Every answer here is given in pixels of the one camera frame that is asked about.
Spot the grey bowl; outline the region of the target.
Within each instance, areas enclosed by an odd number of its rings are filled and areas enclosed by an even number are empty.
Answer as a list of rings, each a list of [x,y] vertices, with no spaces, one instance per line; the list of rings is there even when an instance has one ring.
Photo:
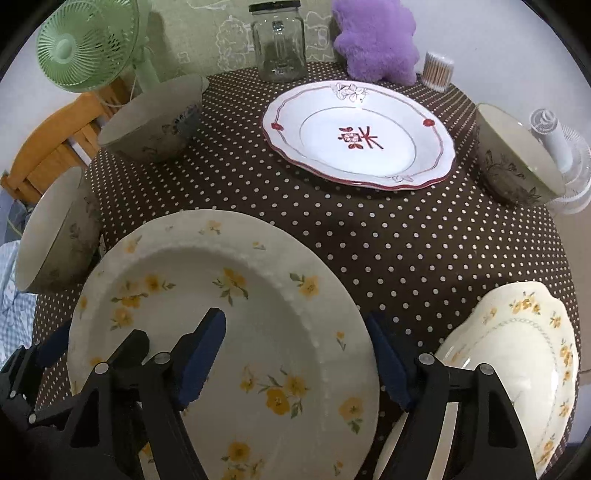
[[[101,228],[99,202],[84,170],[68,169],[42,195],[25,227],[15,264],[18,290],[51,294],[82,282]]]
[[[515,205],[539,206],[565,194],[565,181],[553,158],[513,116],[480,103],[475,134],[482,175],[497,197]]]
[[[206,78],[189,74],[140,94],[102,127],[99,147],[135,163],[177,156],[197,132],[208,86]]]

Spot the scalloped yellow floral plate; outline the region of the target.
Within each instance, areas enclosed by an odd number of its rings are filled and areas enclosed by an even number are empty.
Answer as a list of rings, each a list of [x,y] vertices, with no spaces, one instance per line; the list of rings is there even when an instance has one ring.
[[[579,356],[565,305],[540,282],[514,282],[487,293],[468,319],[433,354],[444,365],[473,370],[491,365],[519,418],[536,477],[544,474],[568,424],[576,400]],[[451,450],[458,405],[446,409],[443,437],[426,479],[443,477]],[[386,464],[407,419],[401,418],[379,457]]]

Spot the large yellow floral plate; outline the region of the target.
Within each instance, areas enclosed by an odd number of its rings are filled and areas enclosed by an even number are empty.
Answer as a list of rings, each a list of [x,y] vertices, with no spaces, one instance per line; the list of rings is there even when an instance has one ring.
[[[221,210],[178,212],[122,238],[72,316],[67,370],[79,392],[134,329],[170,350],[207,310],[226,333],[182,413],[211,479],[352,479],[373,443],[372,342],[335,274],[286,232]]]

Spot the white plate red pattern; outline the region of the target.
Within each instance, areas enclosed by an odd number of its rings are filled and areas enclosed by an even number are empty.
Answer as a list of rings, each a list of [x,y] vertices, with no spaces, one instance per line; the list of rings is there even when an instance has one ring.
[[[442,121],[394,90],[353,80],[308,83],[280,94],[262,119],[270,147],[290,164],[344,185],[422,189],[452,171]]]

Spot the blue checked blanket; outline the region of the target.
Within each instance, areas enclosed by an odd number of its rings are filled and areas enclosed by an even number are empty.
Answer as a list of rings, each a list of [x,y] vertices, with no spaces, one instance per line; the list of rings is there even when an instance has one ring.
[[[20,241],[30,212],[1,189],[0,361],[4,365],[21,346],[31,346],[36,295],[16,287]]]

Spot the brown polka dot tablecloth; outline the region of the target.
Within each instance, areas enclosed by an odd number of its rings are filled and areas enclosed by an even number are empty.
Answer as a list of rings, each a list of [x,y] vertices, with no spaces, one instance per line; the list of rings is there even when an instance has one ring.
[[[315,63],[307,80],[264,83],[256,70],[211,77],[197,132],[174,159],[136,164],[100,151],[86,170],[101,213],[106,251],[151,220],[195,210],[259,219],[314,252],[355,302],[387,331],[436,353],[490,291],[514,282],[544,284],[573,325],[577,301],[565,252],[545,206],[499,201],[477,159],[476,106],[460,90],[378,84],[417,101],[445,125],[455,146],[451,173],[403,191],[339,184],[290,164],[273,150],[262,119],[294,87],[351,80]],[[37,301],[33,337],[47,339],[70,320],[93,267],[73,289]],[[369,479],[399,419],[400,407],[379,377],[378,422],[352,479]]]

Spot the green desk fan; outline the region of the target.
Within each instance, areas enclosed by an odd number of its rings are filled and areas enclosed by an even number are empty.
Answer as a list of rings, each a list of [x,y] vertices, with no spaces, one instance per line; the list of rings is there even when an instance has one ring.
[[[56,86],[98,90],[131,67],[142,91],[159,84],[147,47],[148,1],[66,1],[43,23],[38,64]]]

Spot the white standing fan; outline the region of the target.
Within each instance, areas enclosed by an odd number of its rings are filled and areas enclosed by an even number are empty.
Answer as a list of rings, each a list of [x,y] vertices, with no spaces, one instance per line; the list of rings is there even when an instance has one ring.
[[[590,146],[584,137],[549,109],[530,115],[530,131],[553,158],[565,182],[565,194],[548,205],[554,215],[575,215],[590,205]]]

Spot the glass jar black lid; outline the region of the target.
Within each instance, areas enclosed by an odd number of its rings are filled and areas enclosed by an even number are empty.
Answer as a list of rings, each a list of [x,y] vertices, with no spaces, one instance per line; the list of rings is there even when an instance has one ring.
[[[263,81],[287,83],[308,75],[300,1],[249,5],[256,67]]]

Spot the cotton swab container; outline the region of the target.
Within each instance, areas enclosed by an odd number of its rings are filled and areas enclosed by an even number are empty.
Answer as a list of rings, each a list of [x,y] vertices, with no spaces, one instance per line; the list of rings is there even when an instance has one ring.
[[[422,84],[436,92],[445,92],[451,84],[455,62],[444,55],[428,51],[425,56]]]

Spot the purple plush toy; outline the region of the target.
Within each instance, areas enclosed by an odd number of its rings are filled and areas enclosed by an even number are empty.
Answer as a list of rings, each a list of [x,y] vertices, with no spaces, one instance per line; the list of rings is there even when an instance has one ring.
[[[339,27],[334,48],[346,60],[349,77],[411,86],[420,53],[412,11],[399,0],[339,0],[332,3]]]

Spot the green patterned wall sheet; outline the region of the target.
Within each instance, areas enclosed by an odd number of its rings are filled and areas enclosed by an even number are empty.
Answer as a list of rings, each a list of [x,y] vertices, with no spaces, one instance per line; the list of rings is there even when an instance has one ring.
[[[249,5],[278,1],[149,1],[148,50],[160,81],[185,74],[207,76],[256,66],[252,23],[283,20],[290,9],[249,11]],[[332,43],[338,26],[332,1],[300,1],[305,59],[339,62]]]

